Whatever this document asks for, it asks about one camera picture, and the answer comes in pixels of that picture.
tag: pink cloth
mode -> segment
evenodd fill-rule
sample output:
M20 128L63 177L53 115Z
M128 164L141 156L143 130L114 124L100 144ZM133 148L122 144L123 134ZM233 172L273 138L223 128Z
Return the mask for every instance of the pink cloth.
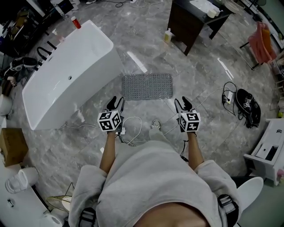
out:
M269 30L267 24L258 22L257 23L257 30L255 33L253 33L249 38L248 42L250 46L252 47L252 51L256 57L256 60L259 64L262 63L269 63L273 59L276 58L276 54L274 50L272 49L272 52L269 54L268 51L266 50L263 39L262 39L262 29L267 29Z

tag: sleeve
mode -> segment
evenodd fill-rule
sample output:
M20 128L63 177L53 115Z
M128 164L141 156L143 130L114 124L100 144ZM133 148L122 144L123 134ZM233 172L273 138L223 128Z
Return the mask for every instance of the sleeve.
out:
M241 200L237 193L237 187L232 178L213 160L201 163L195 169L195 172L202 178L211 188L211 191L218 198L220 195L229 195L239 207L239 216L241 216Z
M72 195L68 222L70 227L77 227L83 209L97 206L107 174L93 165L81 168L75 190Z

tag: red bottle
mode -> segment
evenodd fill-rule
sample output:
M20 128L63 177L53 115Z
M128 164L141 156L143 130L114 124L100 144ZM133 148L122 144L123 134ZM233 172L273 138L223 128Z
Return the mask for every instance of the red bottle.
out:
M72 22L74 23L74 25L76 26L76 28L80 29L81 28L81 25L79 23L79 21L77 20L77 18L75 16L73 16L71 18Z

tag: white bathtub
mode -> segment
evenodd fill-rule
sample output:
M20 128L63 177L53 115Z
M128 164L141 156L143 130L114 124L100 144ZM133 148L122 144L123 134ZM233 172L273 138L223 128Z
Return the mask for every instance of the white bathtub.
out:
M58 129L109 81L122 62L112 41L90 20L48 56L23 89L32 130Z

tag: pink chair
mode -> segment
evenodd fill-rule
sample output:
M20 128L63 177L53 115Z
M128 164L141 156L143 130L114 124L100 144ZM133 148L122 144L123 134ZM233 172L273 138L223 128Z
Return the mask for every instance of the pink chair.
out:
M262 29L269 31L267 24L258 22L257 30L248 38L248 42L240 47L243 48L245 45L250 44L254 56L258 62L254 67L252 67L252 70L259 66L259 64L262 65L263 63L270 63L276 58L276 54L272 47L270 52L265 48Z

